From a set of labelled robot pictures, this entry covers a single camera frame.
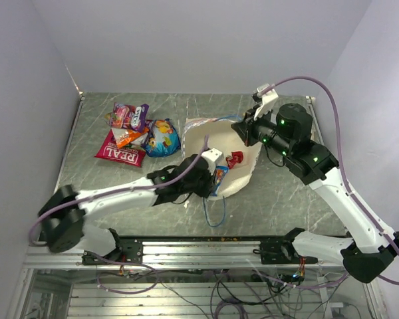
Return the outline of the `blue M&M candy packet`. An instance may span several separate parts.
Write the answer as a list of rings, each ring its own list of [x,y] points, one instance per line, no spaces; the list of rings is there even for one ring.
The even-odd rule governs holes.
[[[229,168],[223,165],[219,165],[215,169],[214,178],[213,178],[213,187],[210,195],[216,197],[221,186],[221,183],[225,176],[227,175]]]

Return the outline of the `pink small candy packet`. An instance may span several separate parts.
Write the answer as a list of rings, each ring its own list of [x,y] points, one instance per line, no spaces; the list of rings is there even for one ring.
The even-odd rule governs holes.
[[[231,152],[226,158],[228,169],[233,169],[237,164],[243,162],[244,156],[242,151]]]

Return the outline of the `blue checkered paper bag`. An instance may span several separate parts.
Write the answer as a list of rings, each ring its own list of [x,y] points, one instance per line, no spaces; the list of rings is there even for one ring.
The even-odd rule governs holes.
[[[205,136],[208,137],[208,148],[215,148],[223,154],[215,169],[211,193],[202,200],[205,221],[212,228],[221,226],[225,221],[227,198],[235,195],[249,183],[261,152],[260,144],[247,147],[232,130],[232,123],[240,119],[241,117],[236,115],[220,118],[188,118],[183,129],[182,155],[185,158],[200,150]],[[212,224],[207,203],[219,200],[223,201],[222,219]]]

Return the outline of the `blue candy snack bag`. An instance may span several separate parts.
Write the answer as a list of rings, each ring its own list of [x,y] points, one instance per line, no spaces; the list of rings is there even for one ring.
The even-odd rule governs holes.
[[[146,120],[146,127],[149,131],[142,148],[151,158],[167,157],[180,149],[180,137],[169,118]]]

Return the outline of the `purple candy snack bag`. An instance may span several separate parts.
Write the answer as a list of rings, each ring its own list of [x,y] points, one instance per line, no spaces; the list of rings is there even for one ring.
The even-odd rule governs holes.
[[[146,120],[145,127],[144,127],[144,133],[139,138],[135,139],[132,142],[132,145],[143,148],[148,143],[148,139],[150,137],[154,122],[155,122],[155,120]]]

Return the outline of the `orange snack bag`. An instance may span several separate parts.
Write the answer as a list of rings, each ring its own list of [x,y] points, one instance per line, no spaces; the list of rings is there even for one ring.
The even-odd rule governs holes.
[[[137,132],[135,130],[123,128],[112,128],[111,131],[114,136],[115,143],[119,148],[133,146],[132,142],[144,133],[144,131]]]

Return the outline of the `red REAL chips bag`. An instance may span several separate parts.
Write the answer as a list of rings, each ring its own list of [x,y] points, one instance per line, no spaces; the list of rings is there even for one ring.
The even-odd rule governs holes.
[[[94,157],[116,163],[125,163],[135,167],[141,167],[145,156],[146,152],[144,150],[127,147],[119,148],[116,145],[114,135],[110,130]]]

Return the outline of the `purple FOXS candy bag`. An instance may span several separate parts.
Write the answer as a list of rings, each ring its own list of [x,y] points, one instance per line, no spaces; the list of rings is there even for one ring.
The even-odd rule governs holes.
[[[133,106],[115,103],[112,111],[107,113],[104,119],[111,128],[143,132],[146,127],[146,115],[148,110],[148,104]]]

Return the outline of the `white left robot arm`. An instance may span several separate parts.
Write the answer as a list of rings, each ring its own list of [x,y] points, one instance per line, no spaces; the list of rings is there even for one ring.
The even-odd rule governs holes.
[[[46,246],[52,253],[80,247],[98,254],[108,264],[117,263],[122,247],[116,233],[95,229],[91,222],[127,208],[173,203],[185,194],[208,197],[221,159],[222,154],[211,149],[124,185],[90,191],[75,191],[66,185],[52,195],[38,214]]]

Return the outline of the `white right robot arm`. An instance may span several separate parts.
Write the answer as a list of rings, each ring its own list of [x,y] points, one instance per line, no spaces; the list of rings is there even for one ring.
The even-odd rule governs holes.
[[[281,258],[294,263],[314,257],[341,265],[362,283],[379,277],[399,255],[399,231],[385,225],[360,202],[342,176],[341,165],[328,148],[311,138],[313,118],[299,104],[284,104],[273,116],[255,115],[255,106],[231,129],[245,146],[263,144],[280,154],[285,166],[315,191],[333,210],[349,237],[317,235],[302,228],[288,232],[280,246]]]

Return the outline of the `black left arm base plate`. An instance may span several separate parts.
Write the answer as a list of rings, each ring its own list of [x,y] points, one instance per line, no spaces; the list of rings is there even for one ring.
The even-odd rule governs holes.
[[[122,266],[127,263],[139,264],[142,262],[143,244],[140,239],[131,237],[122,237],[119,247],[104,257],[97,257],[89,251],[85,251],[82,256],[82,265],[98,266],[98,265],[118,265]]]

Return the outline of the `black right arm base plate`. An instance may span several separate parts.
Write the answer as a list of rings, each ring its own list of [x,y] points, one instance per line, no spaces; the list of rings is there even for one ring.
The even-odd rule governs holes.
[[[300,256],[284,237],[261,237],[259,246],[253,249],[253,254],[258,255],[263,265],[299,265],[317,264],[315,257]]]

